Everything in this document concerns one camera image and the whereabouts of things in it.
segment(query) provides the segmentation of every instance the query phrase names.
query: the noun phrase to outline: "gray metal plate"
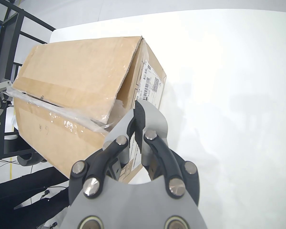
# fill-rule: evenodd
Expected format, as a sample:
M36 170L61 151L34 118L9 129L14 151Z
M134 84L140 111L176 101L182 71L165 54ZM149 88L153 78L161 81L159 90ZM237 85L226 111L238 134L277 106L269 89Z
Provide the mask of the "gray metal plate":
M88 199L79 193L61 228L78 228L88 216L99 217L105 229L164 228L165 221L171 216L184 218L192 229L207 228L188 192L181 199L168 196L163 176L140 185L106 177L103 192L96 199Z

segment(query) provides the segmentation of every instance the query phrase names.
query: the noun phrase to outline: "qr code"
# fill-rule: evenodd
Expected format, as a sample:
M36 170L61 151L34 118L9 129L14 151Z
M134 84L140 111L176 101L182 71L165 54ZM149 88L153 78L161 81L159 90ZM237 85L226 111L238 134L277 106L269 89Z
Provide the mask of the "qr code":
M152 90L156 93L158 91L159 79L155 78Z

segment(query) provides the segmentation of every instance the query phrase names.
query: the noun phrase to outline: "cardboard box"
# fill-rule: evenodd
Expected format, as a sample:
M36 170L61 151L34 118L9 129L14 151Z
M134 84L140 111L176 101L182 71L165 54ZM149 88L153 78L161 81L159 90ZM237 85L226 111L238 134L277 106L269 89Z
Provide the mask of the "cardboard box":
M100 126L116 123L136 99L159 107L165 81L163 68L142 37L36 46L13 84L16 92L26 93L12 95L19 133L69 177L76 161L103 146L107 131L94 132L96 124L90 119ZM113 107L116 99L123 102L122 114ZM119 179L123 182L129 182L142 167L134 137L130 143L130 162Z

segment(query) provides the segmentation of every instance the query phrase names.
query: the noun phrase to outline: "black cloth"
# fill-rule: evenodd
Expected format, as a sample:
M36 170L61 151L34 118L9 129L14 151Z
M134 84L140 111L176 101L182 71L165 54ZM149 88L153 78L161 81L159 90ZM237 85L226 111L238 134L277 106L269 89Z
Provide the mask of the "black cloth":
M0 229L35 229L69 206L68 188L52 198L43 198L31 205L14 207L48 187L68 179L54 167L0 183Z

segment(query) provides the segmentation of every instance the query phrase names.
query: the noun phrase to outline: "box flap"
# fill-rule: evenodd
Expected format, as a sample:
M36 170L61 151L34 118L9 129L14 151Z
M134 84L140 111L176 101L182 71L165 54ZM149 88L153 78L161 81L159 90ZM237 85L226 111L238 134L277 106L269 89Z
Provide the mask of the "box flap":
M13 87L107 122L142 37L110 37L39 45Z

